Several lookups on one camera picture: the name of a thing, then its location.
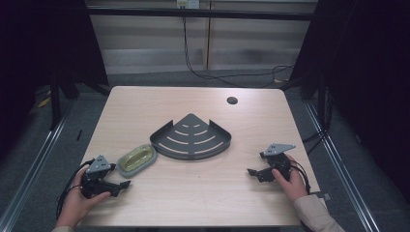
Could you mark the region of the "person's left hand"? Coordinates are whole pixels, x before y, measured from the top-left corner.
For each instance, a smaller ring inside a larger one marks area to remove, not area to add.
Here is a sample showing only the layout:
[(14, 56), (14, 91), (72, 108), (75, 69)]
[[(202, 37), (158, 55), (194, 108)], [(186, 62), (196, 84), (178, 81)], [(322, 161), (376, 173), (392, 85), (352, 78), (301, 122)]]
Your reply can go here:
[(79, 186), (84, 172), (85, 169), (81, 169), (73, 178), (73, 188), (64, 201), (62, 212), (52, 232), (74, 232), (77, 225), (96, 205), (110, 197), (109, 191), (95, 195), (90, 199), (84, 197)]

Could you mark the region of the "person's right hand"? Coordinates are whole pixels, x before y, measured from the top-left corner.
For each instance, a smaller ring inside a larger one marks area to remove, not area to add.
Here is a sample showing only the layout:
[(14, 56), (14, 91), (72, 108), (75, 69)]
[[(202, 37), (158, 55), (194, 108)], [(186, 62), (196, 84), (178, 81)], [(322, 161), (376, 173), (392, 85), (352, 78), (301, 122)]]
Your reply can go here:
[(308, 195), (304, 180), (300, 172), (294, 167), (289, 171), (289, 180), (286, 180), (276, 169), (272, 170), (272, 174), (290, 202), (294, 202), (297, 199)]

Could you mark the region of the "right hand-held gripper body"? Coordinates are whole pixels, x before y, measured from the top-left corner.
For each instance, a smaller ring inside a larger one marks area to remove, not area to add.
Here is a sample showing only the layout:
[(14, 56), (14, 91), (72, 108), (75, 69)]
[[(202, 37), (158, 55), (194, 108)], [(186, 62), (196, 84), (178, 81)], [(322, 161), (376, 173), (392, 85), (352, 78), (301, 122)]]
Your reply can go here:
[(294, 148), (295, 145), (292, 144), (272, 143), (264, 152), (260, 153), (260, 157), (265, 159), (271, 167), (278, 170), (286, 181), (289, 181), (291, 164), (285, 152)]

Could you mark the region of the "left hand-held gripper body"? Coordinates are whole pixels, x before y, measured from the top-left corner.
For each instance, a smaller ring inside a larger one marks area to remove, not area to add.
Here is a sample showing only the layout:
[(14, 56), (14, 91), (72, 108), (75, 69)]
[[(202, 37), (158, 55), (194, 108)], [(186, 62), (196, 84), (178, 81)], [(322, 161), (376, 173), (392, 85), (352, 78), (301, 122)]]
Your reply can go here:
[(90, 199), (93, 195), (109, 191), (111, 195), (116, 191), (114, 184), (105, 182), (105, 175), (115, 168), (115, 163), (109, 163), (103, 155), (94, 159), (81, 177), (81, 192)]

